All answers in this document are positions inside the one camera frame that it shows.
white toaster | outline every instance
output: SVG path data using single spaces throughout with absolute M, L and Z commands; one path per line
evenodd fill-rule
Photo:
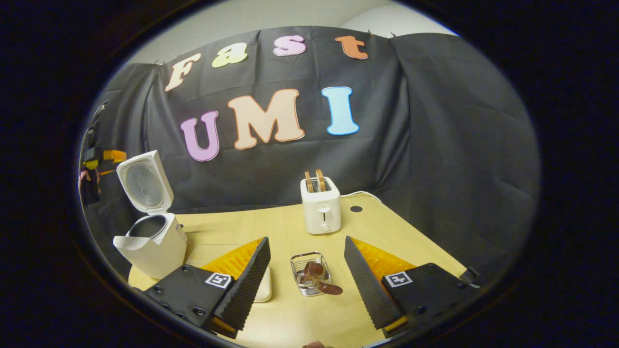
M 301 200 L 305 215 L 305 229 L 313 235 L 336 232 L 340 229 L 340 191 L 330 178 L 324 177 L 325 190 L 321 190 L 318 176 L 310 178 L 314 192 L 308 191 L 307 179 L 301 180 Z

small wire basket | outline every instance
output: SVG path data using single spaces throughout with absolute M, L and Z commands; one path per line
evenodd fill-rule
M 300 277 L 303 275 L 303 271 L 305 270 L 305 265 L 307 265 L 309 261 L 315 261 L 324 266 L 325 279 L 322 279 L 322 281 L 331 284 L 331 272 L 329 270 L 329 266 L 327 265 L 327 261 L 325 261 L 322 254 L 317 251 L 295 255 L 290 258 L 290 265 L 292 267 L 292 274 L 295 278 L 295 283 L 297 283 L 297 287 L 303 296 L 311 297 L 323 295 L 322 292 L 313 287 L 311 282 L 306 282 L 304 284 L 299 283 Z

black cloth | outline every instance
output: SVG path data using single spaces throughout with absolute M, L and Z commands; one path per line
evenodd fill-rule
M 303 36 L 306 51 L 273 54 L 278 37 Z M 342 51 L 336 37 L 363 41 L 365 60 Z M 214 68 L 222 48 L 243 42 L 248 57 Z M 166 92 L 172 65 L 196 53 L 183 83 Z M 333 136 L 326 87 L 352 89 L 357 133 Z M 233 99 L 252 96 L 266 110 L 273 94 L 297 89 L 302 139 L 273 135 L 250 149 L 238 139 Z M 178 214 L 241 211 L 301 203 L 303 172 L 319 168 L 342 194 L 369 191 L 465 266 L 499 273 L 527 236 L 539 194 L 540 159 L 527 110 L 497 68 L 463 39 L 421 33 L 383 38 L 342 28 L 284 27 L 219 40 L 162 66 L 120 70 L 95 104 L 109 100 L 98 146 L 132 157 L 158 150 Z M 208 111 L 216 119 L 219 153 L 192 159 L 180 124 L 198 120 L 206 148 Z M 121 273 L 127 262 L 111 245 L 139 213 L 115 173 L 102 176 L 101 203 L 91 209 L 102 251 Z

white wall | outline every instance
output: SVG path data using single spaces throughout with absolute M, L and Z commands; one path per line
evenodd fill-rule
M 171 61 L 207 43 L 258 29 L 344 27 L 391 37 L 449 30 L 390 0 L 227 0 L 197 11 L 140 48 L 127 63 Z
M 456 35 L 421 12 L 399 4 L 390 4 L 368 10 L 340 26 L 360 32 L 367 32 L 369 29 L 372 34 L 387 38 L 393 36 L 391 33 L 396 36 L 413 33 Z

white cable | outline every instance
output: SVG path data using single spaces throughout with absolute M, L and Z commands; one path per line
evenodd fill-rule
M 373 194 L 371 194 L 371 193 L 369 193 L 369 192 L 367 192 L 367 191 L 355 191 L 355 192 L 353 192 L 353 193 L 349 193 L 349 194 L 341 194 L 341 195 L 340 195 L 340 197 L 349 197 L 349 196 L 352 196 L 352 195 L 354 195 L 354 194 L 358 194 L 358 193 L 367 193 L 367 194 L 369 194 L 370 196 L 372 196 L 372 197 L 374 197 L 374 198 L 378 199 L 378 201 L 379 201 L 380 203 L 382 203 L 382 201 L 380 200 L 380 198 L 376 197 L 375 195 L 373 195 Z

